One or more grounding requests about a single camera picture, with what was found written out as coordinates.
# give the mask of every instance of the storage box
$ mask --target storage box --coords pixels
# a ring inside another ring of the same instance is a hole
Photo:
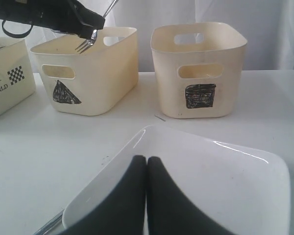
[[[122,37],[111,46],[104,39]],[[137,32],[106,27],[83,54],[83,42],[67,35],[33,47],[37,67],[52,106],[61,112],[95,116],[109,111],[138,81]]]
[[[176,35],[202,42],[176,44]],[[173,118],[211,118],[235,105],[247,40],[225,23],[169,25],[154,31],[151,48],[162,112]]]
[[[0,115],[35,92],[24,40],[0,38]]]

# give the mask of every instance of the table surface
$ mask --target table surface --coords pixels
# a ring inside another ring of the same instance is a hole
[[[35,80],[36,93],[0,116],[0,235],[36,232],[140,129],[156,123],[282,157],[294,235],[294,70],[243,71],[233,113],[204,119],[163,115],[154,73],[141,73],[138,86],[97,117],[55,111],[38,74]]]

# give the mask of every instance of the bin handle hole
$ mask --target bin handle hole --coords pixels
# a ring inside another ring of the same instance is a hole
[[[177,45],[200,44],[204,41],[202,33],[177,34],[174,37],[174,43]]]
[[[103,43],[104,43],[106,46],[110,47],[110,46],[112,46],[112,45],[114,45],[114,44],[116,44],[116,43],[122,41],[124,38],[125,38],[125,37],[108,37],[108,36],[107,36],[107,37],[104,37],[104,38],[103,38]]]
[[[67,66],[43,65],[42,70],[48,77],[74,79],[74,70]]]
[[[221,64],[186,65],[178,69],[178,75],[183,79],[220,77],[222,72]]]

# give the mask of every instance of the black triangle sticker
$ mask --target black triangle sticker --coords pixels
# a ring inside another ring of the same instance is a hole
[[[59,80],[53,90],[53,100],[60,104],[81,104],[82,102]]]

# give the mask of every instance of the white tray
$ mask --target white tray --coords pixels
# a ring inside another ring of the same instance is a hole
[[[232,232],[289,233],[290,176],[280,157],[160,125],[141,130],[67,206],[66,228],[111,192],[134,155],[161,157],[189,199]]]

